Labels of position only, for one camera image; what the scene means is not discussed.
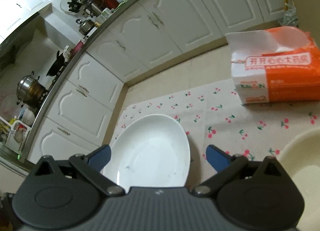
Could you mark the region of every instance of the frying pan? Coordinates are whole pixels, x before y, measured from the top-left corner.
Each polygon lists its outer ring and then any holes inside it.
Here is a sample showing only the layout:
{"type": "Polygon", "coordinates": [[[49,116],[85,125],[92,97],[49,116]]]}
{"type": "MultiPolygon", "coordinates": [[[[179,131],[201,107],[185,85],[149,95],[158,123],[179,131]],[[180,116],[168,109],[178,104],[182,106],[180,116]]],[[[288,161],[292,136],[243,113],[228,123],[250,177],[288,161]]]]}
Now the frying pan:
{"type": "Polygon", "coordinates": [[[50,67],[48,73],[46,76],[56,76],[56,74],[58,73],[58,71],[61,69],[61,67],[64,64],[64,56],[63,55],[59,55],[60,51],[57,51],[57,59],[55,60],[55,62],[52,64],[52,66],[50,67]]]}

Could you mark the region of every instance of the drawer handle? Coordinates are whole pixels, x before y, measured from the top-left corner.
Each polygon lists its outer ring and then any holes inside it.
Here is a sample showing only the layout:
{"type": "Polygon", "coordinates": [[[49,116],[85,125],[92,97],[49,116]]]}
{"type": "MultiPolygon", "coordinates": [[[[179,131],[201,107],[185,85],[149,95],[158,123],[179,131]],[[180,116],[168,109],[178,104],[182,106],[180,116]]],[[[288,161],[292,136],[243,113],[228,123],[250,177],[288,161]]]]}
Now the drawer handle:
{"type": "Polygon", "coordinates": [[[81,86],[81,85],[78,85],[80,88],[82,88],[84,91],[86,91],[86,92],[88,92],[89,93],[89,90],[87,90],[87,88],[86,87],[83,87],[83,86],[81,86]]]}
{"type": "Polygon", "coordinates": [[[60,131],[63,132],[64,134],[70,135],[70,133],[67,132],[66,130],[64,130],[64,129],[60,128],[60,127],[57,127],[57,128],[58,128],[58,130],[60,130],[60,131]]]}
{"type": "Polygon", "coordinates": [[[159,28],[159,26],[153,21],[153,19],[150,17],[150,15],[148,15],[148,19],[151,21],[151,23],[152,23],[155,27],[159,28]]]}
{"type": "Polygon", "coordinates": [[[80,90],[76,89],[76,91],[78,91],[80,94],[82,94],[84,97],[87,97],[86,94],[84,94],[83,92],[81,92],[80,90]]]}
{"type": "Polygon", "coordinates": [[[122,49],[126,50],[126,48],[118,40],[116,40],[116,42],[122,49]]]}
{"type": "Polygon", "coordinates": [[[164,25],[163,21],[157,16],[155,12],[153,12],[153,15],[155,16],[155,18],[157,18],[160,24],[164,25]]]}

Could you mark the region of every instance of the dish rack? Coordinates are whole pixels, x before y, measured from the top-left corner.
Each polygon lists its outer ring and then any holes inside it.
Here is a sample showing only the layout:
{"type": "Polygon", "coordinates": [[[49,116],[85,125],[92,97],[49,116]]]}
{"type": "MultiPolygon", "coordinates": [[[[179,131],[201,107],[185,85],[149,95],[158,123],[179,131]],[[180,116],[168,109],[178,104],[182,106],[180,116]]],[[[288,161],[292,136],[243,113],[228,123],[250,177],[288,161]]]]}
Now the dish rack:
{"type": "Polygon", "coordinates": [[[17,153],[19,159],[29,136],[31,127],[27,126],[20,120],[16,120],[10,124],[0,116],[0,128],[6,135],[6,140],[3,139],[2,145],[17,153]]]}

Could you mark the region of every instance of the stainless steel counter edge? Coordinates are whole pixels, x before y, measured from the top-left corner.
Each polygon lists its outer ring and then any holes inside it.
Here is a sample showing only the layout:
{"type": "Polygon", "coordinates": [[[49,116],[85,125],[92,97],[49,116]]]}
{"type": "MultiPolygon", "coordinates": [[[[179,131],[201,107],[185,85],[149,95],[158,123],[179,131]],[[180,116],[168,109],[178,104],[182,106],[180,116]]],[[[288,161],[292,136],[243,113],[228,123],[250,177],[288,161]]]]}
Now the stainless steel counter edge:
{"type": "Polygon", "coordinates": [[[28,136],[28,139],[25,143],[24,149],[22,151],[21,154],[21,158],[20,158],[20,162],[24,162],[27,157],[28,154],[31,150],[34,138],[36,136],[36,133],[39,129],[39,126],[41,124],[41,121],[49,107],[49,105],[51,104],[53,98],[55,97],[56,93],[58,92],[58,89],[61,87],[62,83],[64,82],[64,80],[67,78],[69,72],[71,71],[71,69],[73,68],[73,66],[77,63],[77,61],[79,60],[79,58],[82,56],[82,54],[84,53],[84,51],[90,46],[90,44],[108,27],[110,26],[121,14],[123,14],[127,9],[129,9],[133,4],[135,4],[136,2],[138,2],[139,0],[128,0],[127,2],[125,2],[124,4],[122,4],[87,40],[87,42],[85,43],[83,49],[81,49],[74,57],[73,59],[70,61],[70,63],[67,65],[67,67],[65,68],[65,70],[63,71],[63,73],[60,75],[60,77],[58,78],[57,82],[54,84],[52,90],[50,91],[50,93],[48,94],[48,96],[46,97],[46,99],[44,100],[38,115],[36,116],[36,119],[33,123],[32,129],[30,131],[30,134],[28,136]]]}

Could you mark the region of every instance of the ceramic bowl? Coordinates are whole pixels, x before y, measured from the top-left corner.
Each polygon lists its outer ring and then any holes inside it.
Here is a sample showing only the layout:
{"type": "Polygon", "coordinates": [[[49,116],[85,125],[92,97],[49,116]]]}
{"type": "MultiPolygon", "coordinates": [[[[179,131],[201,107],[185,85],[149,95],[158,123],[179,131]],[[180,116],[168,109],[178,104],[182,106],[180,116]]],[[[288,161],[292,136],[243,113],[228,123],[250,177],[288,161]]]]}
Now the ceramic bowl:
{"type": "Polygon", "coordinates": [[[111,146],[103,175],[122,186],[184,186],[190,167],[188,138],[167,115],[147,115],[128,126],[111,146]]]}
{"type": "Polygon", "coordinates": [[[320,230],[320,128],[296,136],[278,157],[305,201],[297,225],[301,231],[320,230]]]}

